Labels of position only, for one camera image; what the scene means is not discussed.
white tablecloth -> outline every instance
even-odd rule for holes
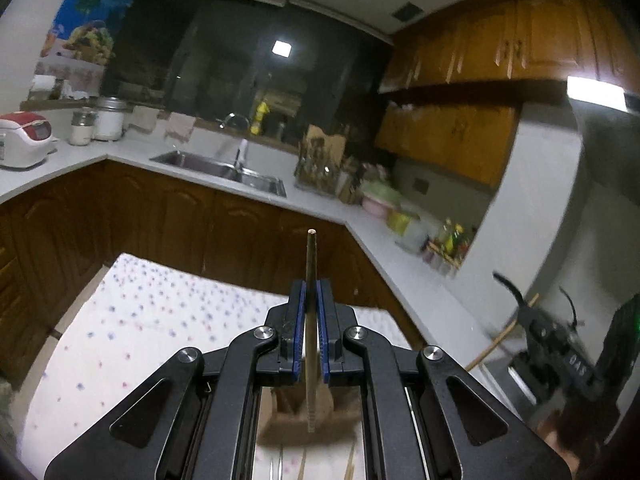
[[[121,254],[58,342],[31,401],[19,458],[36,478],[44,478],[58,453],[180,348],[224,348],[239,333],[262,324],[272,306],[286,301],[285,296],[206,280]],[[387,312],[355,310],[360,324],[409,348]],[[342,446],[340,460],[338,450],[330,447],[308,452],[305,471],[316,461],[318,478],[342,478],[348,452]],[[284,478],[297,479],[301,456],[302,449],[286,450]],[[268,478],[272,458],[273,450],[257,449],[255,479]],[[342,468],[342,476],[332,476],[332,467]]]

red and white rice cooker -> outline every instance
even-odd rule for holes
[[[0,116],[0,166],[29,168],[47,156],[51,148],[51,124],[32,112]]]

faucet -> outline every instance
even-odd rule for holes
[[[249,147],[249,141],[242,139],[238,151],[236,152],[236,160],[234,160],[234,168],[236,171],[242,171],[246,164],[246,150]]]
[[[227,126],[229,124],[231,119],[236,118],[236,117],[242,119],[246,123],[246,130],[248,131],[249,128],[251,127],[251,123],[249,122],[249,119],[247,119],[244,115],[235,114],[235,113],[230,113],[228,116],[226,116],[224,118],[224,120],[220,123],[219,128],[221,130],[224,130],[225,126]]]

dark window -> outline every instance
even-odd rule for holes
[[[103,93],[208,121],[241,114],[293,145],[315,124],[371,146],[391,47],[289,4],[135,0],[114,53]]]

pink bowl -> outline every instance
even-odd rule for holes
[[[366,195],[362,197],[362,207],[367,213],[377,218],[383,219],[386,219],[386,217],[389,215],[389,212],[392,210],[392,207],[389,204],[379,202],[378,200],[370,198]]]

